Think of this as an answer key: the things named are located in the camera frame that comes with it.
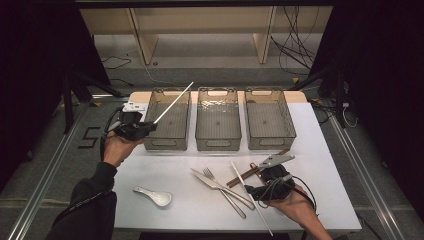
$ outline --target white chopstick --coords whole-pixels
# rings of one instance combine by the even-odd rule
[[[231,165],[233,166],[234,171],[236,171],[237,177],[240,179],[240,182],[244,186],[245,184],[244,184],[243,178],[240,176],[240,173],[237,171],[236,166],[234,165],[233,162],[231,162]],[[274,236],[274,234],[272,234],[272,232],[271,232],[271,229],[269,229],[268,223],[265,221],[264,216],[262,215],[261,211],[259,210],[259,207],[258,207],[257,203],[255,202],[255,199],[253,199],[252,195],[250,195],[249,193],[248,193],[248,195],[249,195],[250,199],[252,200],[253,204],[255,205],[256,210],[258,210],[259,216],[261,216],[261,219],[264,222],[266,228],[268,228],[269,233],[271,234],[271,236]]]
[[[171,103],[171,105],[169,105],[167,109],[165,109],[165,111],[163,111],[163,113],[158,117],[158,119],[156,119],[156,121],[153,124],[156,124],[159,122],[159,120],[163,117],[163,115],[165,115],[165,113],[168,112],[169,109],[171,109],[171,107],[178,101],[178,99],[180,99],[180,97],[184,95],[184,93],[191,87],[191,85],[193,85],[193,83],[194,82],[191,82],[190,85],[188,85],[188,87],[184,89],[184,91]]]

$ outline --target clear plastic bin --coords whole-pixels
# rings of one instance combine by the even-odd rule
[[[252,87],[245,94],[250,150],[284,150],[296,138],[284,92],[280,88]]]
[[[184,88],[152,91],[145,121],[155,121],[183,91]],[[144,139],[146,150],[187,150],[190,109],[190,91],[186,91],[159,120],[156,131]]]
[[[238,151],[241,127],[235,88],[199,88],[196,144],[199,151]]]

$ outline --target metal fork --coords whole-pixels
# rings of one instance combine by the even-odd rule
[[[205,174],[206,177],[208,177],[210,180],[217,182],[215,176],[212,174],[212,172],[209,170],[209,168],[205,168],[203,169],[203,173]],[[224,197],[228,200],[228,202],[230,202],[231,206],[233,206],[233,208],[236,210],[236,212],[240,215],[241,218],[245,219],[246,218],[246,214],[244,214],[244,212],[239,208],[239,206],[237,206],[237,204],[227,195],[227,193],[225,193],[223,190],[219,190],[221,191],[222,195],[224,195]]]

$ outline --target human hand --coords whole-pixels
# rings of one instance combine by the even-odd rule
[[[134,148],[143,142],[143,139],[138,141],[126,140],[111,131],[106,138],[103,161],[117,168],[131,154]]]
[[[295,187],[308,195],[301,186],[296,184]],[[310,202],[299,193],[292,191],[285,199],[264,201],[264,203],[282,211],[288,218],[297,222],[311,234],[314,239],[331,239]]]

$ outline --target white table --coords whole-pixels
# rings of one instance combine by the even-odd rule
[[[242,128],[240,151],[197,151],[195,104],[192,106],[187,151],[148,152],[144,146],[138,146],[119,167],[115,177],[114,191],[118,195],[115,227],[148,231],[267,232],[256,210],[252,211],[235,200],[246,213],[246,219],[242,219],[219,191],[210,189],[191,171],[191,168],[202,171],[209,167],[218,181],[225,185],[236,177],[231,161],[242,173],[249,169],[251,162],[259,164],[269,154],[277,153],[248,150],[242,102],[239,108]],[[308,184],[326,229],[337,232],[361,230],[312,107],[309,103],[289,103],[288,106],[297,137],[287,154],[296,158],[284,163],[285,168]],[[256,176],[245,182],[261,185]],[[158,207],[146,196],[134,193],[134,186],[170,192],[172,202],[166,207]],[[242,186],[232,189],[249,198]],[[260,208],[260,211],[273,232],[301,230],[298,224],[274,208]]]

